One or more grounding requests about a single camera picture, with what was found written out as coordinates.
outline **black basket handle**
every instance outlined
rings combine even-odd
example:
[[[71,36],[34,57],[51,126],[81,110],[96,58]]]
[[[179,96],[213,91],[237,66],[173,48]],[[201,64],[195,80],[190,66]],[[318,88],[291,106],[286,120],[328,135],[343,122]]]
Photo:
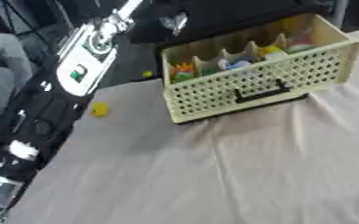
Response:
[[[234,89],[234,94],[236,96],[236,103],[250,102],[261,98],[290,92],[290,88],[288,88],[282,80],[276,79],[276,85],[279,87],[279,89],[277,90],[272,90],[270,92],[265,92],[262,94],[254,94],[246,97],[243,97],[241,95],[241,91],[239,89]]]

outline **wrinkled cloth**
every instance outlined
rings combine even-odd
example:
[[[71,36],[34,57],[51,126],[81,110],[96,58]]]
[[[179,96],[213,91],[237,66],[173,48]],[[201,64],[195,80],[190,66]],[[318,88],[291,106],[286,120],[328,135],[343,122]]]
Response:
[[[0,33],[0,114],[15,91],[20,90],[32,77],[30,61],[18,39]]]
[[[75,124],[10,224],[359,223],[359,60],[305,100],[184,125],[159,80],[94,101],[110,114]]]

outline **beige plastic basket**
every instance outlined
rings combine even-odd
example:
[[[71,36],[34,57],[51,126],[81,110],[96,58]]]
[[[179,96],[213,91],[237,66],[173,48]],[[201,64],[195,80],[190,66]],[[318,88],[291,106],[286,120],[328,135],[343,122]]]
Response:
[[[193,62],[196,70],[216,69],[216,60],[252,54],[250,43],[273,43],[310,31],[313,50],[261,61],[173,84],[172,66]],[[359,42],[314,14],[289,17],[270,24],[223,36],[167,48],[162,52],[164,97],[172,120],[183,123],[297,98],[310,91],[347,81],[359,51]]]

